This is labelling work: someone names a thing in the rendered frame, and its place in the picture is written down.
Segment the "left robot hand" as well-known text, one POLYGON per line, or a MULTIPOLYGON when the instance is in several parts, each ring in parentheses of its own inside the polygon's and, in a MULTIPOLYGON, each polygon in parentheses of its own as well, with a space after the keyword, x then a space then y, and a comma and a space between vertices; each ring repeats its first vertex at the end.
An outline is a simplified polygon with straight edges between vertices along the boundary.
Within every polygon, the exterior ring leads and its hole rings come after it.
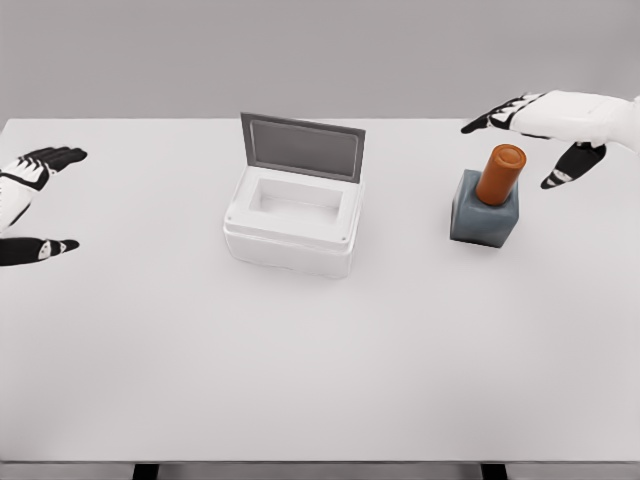
POLYGON ((79 248, 74 239, 5 238, 2 234, 26 213, 54 176, 87 156, 81 148, 45 147, 0 168, 0 267, 39 263, 79 248))

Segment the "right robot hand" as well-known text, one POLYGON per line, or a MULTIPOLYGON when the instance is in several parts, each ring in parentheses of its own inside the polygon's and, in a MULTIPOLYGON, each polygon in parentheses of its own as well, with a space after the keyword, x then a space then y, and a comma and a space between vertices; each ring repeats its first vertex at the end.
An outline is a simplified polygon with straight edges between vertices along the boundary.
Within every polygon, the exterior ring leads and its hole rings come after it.
POLYGON ((626 100, 563 90, 527 93, 481 114, 461 132, 487 128, 568 142, 570 147, 540 184, 549 190, 584 176, 605 158, 609 144, 640 157, 640 96, 626 100))

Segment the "grey bottle with orange cap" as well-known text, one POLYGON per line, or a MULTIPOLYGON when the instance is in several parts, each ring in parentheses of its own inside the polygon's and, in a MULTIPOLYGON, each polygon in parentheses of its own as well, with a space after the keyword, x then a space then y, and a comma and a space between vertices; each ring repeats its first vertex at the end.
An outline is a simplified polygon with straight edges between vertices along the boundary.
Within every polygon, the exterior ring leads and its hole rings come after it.
POLYGON ((501 248, 519 220, 518 178, 526 155, 500 144, 483 171, 465 169, 452 201, 451 240, 501 248))

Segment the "white box with grey lid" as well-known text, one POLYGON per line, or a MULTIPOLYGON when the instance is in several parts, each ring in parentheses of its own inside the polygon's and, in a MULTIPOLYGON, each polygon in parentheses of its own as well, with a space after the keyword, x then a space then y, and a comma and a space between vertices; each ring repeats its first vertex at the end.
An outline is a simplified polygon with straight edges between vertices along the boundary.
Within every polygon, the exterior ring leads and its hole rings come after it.
POLYGON ((252 113, 241 124, 247 166, 223 223, 231 255, 346 277, 365 191, 365 131, 252 113))

